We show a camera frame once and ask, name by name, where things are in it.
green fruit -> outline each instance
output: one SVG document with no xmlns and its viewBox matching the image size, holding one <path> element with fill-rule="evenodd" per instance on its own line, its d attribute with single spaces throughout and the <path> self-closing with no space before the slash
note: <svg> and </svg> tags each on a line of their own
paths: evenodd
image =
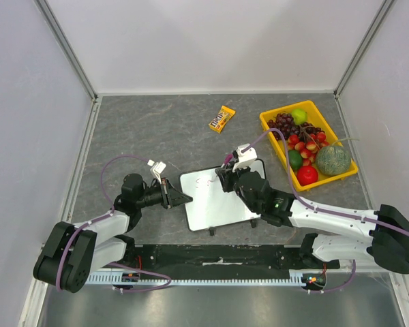
<svg viewBox="0 0 409 327">
<path fill-rule="evenodd" d="M 347 172 L 352 158 L 350 153 L 340 145 L 328 145 L 316 155 L 316 166 L 327 176 L 335 176 Z"/>
<path fill-rule="evenodd" d="M 291 115 L 294 118 L 295 125 L 301 125 L 307 121 L 307 113 L 301 108 L 295 108 L 291 111 Z"/>
<path fill-rule="evenodd" d="M 298 170 L 303 165 L 303 158 L 297 150 L 289 150 L 289 164 L 293 170 Z"/>
</svg>

yellow candy package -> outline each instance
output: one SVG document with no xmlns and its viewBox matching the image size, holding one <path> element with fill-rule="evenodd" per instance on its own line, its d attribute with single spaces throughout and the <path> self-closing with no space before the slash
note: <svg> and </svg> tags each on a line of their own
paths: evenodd
<svg viewBox="0 0 409 327">
<path fill-rule="evenodd" d="M 221 133 L 224 126 L 226 126 L 229 119 L 231 119 L 236 111 L 233 109 L 227 108 L 226 106 L 222 106 L 218 112 L 218 115 L 209 123 L 209 127 L 213 131 L 217 131 Z"/>
</svg>

marble surface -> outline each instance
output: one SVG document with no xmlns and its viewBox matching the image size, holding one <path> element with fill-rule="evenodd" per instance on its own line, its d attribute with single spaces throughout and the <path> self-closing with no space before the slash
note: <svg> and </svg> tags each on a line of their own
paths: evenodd
<svg viewBox="0 0 409 327">
<path fill-rule="evenodd" d="M 135 154 L 167 164 L 164 176 L 179 187 L 179 174 L 217 166 L 236 146 L 253 142 L 262 132 L 261 112 L 312 100 L 338 137 L 344 127 L 332 94 L 254 94 L 254 95 L 148 95 L 104 97 L 91 141 L 85 170 L 76 199 L 72 221 L 97 217 L 109 209 L 100 189 L 100 171 L 111 158 Z M 221 105 L 237 111 L 221 134 L 209 129 L 209 122 Z M 290 191 L 285 170 L 268 139 L 255 146 L 264 160 L 267 178 L 274 188 Z M 107 168 L 104 185 L 115 198 L 123 177 L 131 172 L 151 182 L 149 167 L 124 158 Z M 335 181 L 303 192 L 306 198 L 348 208 L 367 208 L 359 176 Z M 181 207 L 164 210 L 145 208 L 138 226 L 129 235 L 137 243 L 159 244 L 291 244 L 299 245 L 306 229 L 274 227 L 258 221 L 218 227 L 215 236 L 208 231 L 190 232 Z"/>
</svg>

red fruit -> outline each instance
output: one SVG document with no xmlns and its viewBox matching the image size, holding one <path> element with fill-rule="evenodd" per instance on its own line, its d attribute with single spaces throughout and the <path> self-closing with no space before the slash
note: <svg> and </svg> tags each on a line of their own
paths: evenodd
<svg viewBox="0 0 409 327">
<path fill-rule="evenodd" d="M 316 139 L 319 141 L 319 143 L 322 143 L 326 140 L 326 134 L 323 131 L 321 131 L 316 134 Z"/>
<path fill-rule="evenodd" d="M 294 146 L 294 149 L 296 149 L 297 151 L 301 151 L 305 148 L 305 143 L 304 142 L 299 142 Z"/>
<path fill-rule="evenodd" d="M 312 161 L 309 159 L 303 159 L 303 166 L 312 166 Z"/>
<path fill-rule="evenodd" d="M 312 155 L 312 152 L 307 150 L 307 149 L 301 149 L 300 150 L 300 155 L 302 158 L 307 159 Z"/>
<path fill-rule="evenodd" d="M 321 142 L 320 143 L 320 148 L 324 148 L 325 146 L 330 145 L 327 141 Z"/>
<path fill-rule="evenodd" d="M 318 172 L 314 167 L 303 166 L 297 172 L 297 179 L 301 186 L 312 184 L 318 180 Z"/>
<path fill-rule="evenodd" d="M 309 160 L 314 163 L 316 159 L 316 153 L 312 153 L 311 156 L 309 157 Z"/>
<path fill-rule="evenodd" d="M 289 143 L 293 143 L 294 145 L 300 142 L 299 137 L 296 134 L 291 135 L 288 140 Z"/>
<path fill-rule="evenodd" d="M 309 151 L 314 151 L 316 149 L 316 143 L 314 141 L 309 141 L 306 143 L 306 149 Z"/>
</svg>

green apple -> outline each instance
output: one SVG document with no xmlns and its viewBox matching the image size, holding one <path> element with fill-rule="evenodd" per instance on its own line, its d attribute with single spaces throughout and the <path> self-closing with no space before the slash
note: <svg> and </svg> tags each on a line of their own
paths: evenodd
<svg viewBox="0 0 409 327">
<path fill-rule="evenodd" d="M 294 118 L 295 125 L 301 125 L 307 121 L 307 113 L 301 108 L 295 108 L 291 112 L 292 117 Z"/>
</svg>

